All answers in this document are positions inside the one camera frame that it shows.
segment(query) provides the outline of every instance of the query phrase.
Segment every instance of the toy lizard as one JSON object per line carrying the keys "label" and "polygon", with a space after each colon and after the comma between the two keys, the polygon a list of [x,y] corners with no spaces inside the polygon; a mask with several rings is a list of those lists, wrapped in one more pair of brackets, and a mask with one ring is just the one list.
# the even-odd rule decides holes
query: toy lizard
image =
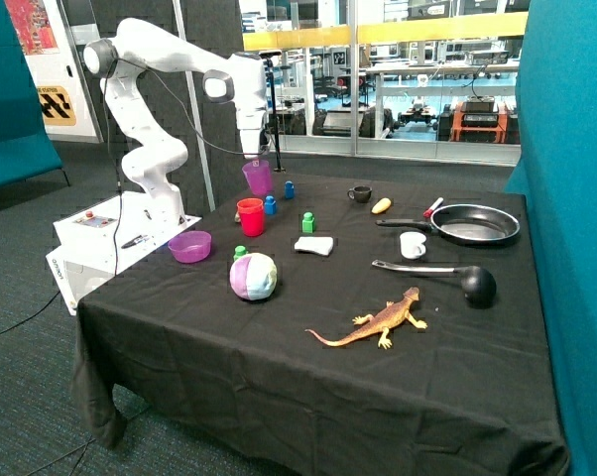
{"label": "toy lizard", "polygon": [[372,314],[367,314],[364,316],[359,315],[354,317],[353,320],[355,325],[365,325],[340,340],[325,340],[311,329],[306,329],[305,332],[311,332],[320,342],[330,347],[340,347],[353,342],[354,340],[359,340],[364,337],[382,332],[382,336],[378,341],[378,347],[384,347],[385,349],[388,349],[392,345],[391,339],[387,338],[389,330],[402,324],[405,320],[413,324],[417,329],[426,329],[426,322],[423,320],[416,320],[409,312],[411,305],[416,300],[419,300],[419,289],[409,288],[404,293],[404,298],[400,302],[387,302],[387,307],[382,309],[375,316]]}

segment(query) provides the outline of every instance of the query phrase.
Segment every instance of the purple bowl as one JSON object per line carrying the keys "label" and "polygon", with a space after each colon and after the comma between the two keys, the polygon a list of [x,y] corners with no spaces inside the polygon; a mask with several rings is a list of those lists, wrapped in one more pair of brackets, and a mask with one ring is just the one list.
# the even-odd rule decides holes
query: purple bowl
{"label": "purple bowl", "polygon": [[211,241],[205,231],[184,231],[169,241],[169,249],[180,263],[196,263],[210,254]]}

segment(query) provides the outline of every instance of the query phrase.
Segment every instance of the black mug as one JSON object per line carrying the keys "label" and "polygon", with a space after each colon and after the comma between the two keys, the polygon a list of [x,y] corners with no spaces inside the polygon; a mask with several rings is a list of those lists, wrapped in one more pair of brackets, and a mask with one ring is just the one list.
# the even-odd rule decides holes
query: black mug
{"label": "black mug", "polygon": [[371,198],[371,186],[359,185],[349,188],[347,196],[357,203],[367,203]]}

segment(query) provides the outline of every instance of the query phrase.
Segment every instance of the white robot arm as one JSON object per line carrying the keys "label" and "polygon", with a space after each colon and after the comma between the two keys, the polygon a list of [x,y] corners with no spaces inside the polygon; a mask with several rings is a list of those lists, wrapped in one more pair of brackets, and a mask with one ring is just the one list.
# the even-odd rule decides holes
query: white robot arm
{"label": "white robot arm", "polygon": [[264,132],[268,122],[264,64],[256,55],[241,53],[224,59],[142,20],[128,18],[117,35],[85,47],[87,68],[102,77],[101,88],[122,132],[142,144],[122,161],[125,175],[150,196],[156,224],[177,226],[184,218],[179,189],[167,173],[188,157],[186,145],[169,135],[154,119],[136,80],[147,69],[163,72],[203,72],[203,89],[213,102],[232,101],[246,159],[269,151]]}

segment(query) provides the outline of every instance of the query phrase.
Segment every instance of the black tablecloth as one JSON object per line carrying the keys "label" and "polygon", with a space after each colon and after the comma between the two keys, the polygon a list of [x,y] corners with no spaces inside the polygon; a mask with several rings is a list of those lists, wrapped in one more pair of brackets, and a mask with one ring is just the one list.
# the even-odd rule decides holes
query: black tablecloth
{"label": "black tablecloth", "polygon": [[[371,202],[358,204],[346,192],[361,179],[275,179],[278,213],[266,217],[262,236],[243,236],[235,200],[196,225],[212,234],[205,261],[180,264],[165,246],[79,303],[72,392],[93,435],[106,446],[122,437],[125,420],[111,399],[119,384],[170,418],[302,474],[563,474],[569,454],[524,198],[374,181]],[[286,179],[295,183],[292,200],[282,197]],[[515,215],[522,232],[512,246],[429,235],[418,260],[488,269],[494,305],[469,306],[455,278],[372,267],[405,261],[404,230],[378,227],[370,213],[383,196],[394,204],[381,218],[420,218],[438,196]],[[306,211],[317,236],[335,239],[329,257],[294,251]],[[230,288],[240,244],[276,262],[279,283],[265,301]],[[330,348],[304,332],[340,338],[354,316],[376,313],[411,286],[420,289],[412,314],[428,329],[405,322],[391,349],[378,347],[379,334]]]}

